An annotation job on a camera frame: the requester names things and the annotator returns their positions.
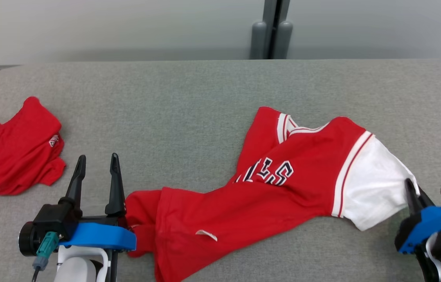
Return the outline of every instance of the clothing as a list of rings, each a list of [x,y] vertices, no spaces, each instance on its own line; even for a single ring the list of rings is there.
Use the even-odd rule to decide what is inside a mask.
[[[0,195],[17,195],[36,183],[50,186],[61,177],[60,129],[59,120],[34,97],[0,124]]]
[[[406,178],[417,187],[373,134],[346,117],[307,128],[262,107],[224,187],[205,194],[164,187],[128,196],[128,223],[145,234],[142,242],[137,235],[131,255],[154,252],[156,280],[176,282],[316,216],[347,217],[365,230],[405,207]]]

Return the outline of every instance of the white tag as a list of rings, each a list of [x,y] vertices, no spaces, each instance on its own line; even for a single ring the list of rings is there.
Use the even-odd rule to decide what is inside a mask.
[[[198,231],[196,232],[196,235],[206,235],[206,236],[210,236],[210,238],[214,239],[215,242],[218,241],[217,236],[211,234],[210,232],[206,232],[206,231],[203,230],[203,229],[198,230]]]

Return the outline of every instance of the gray table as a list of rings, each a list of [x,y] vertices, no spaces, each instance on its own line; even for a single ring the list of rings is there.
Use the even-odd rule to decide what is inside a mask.
[[[317,127],[348,116],[377,135],[441,203],[441,61],[192,61],[60,63],[0,71],[0,122],[36,95],[62,122],[65,174],[52,187],[0,197],[0,281],[29,281],[16,246],[22,225],[63,196],[79,155],[88,167],[81,207],[102,214],[109,161],[120,154],[127,194],[162,186],[211,191],[234,173],[259,106]],[[407,211],[367,230],[316,218],[236,251],[188,281],[422,281],[394,236]],[[52,281],[54,263],[38,282]],[[119,281],[153,281],[153,259],[121,256]]]

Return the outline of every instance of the white wall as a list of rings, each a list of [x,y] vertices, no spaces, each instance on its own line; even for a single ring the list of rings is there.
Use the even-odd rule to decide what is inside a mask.
[[[248,59],[264,0],[0,0],[0,65]]]
[[[441,58],[441,0],[290,0],[288,59]]]

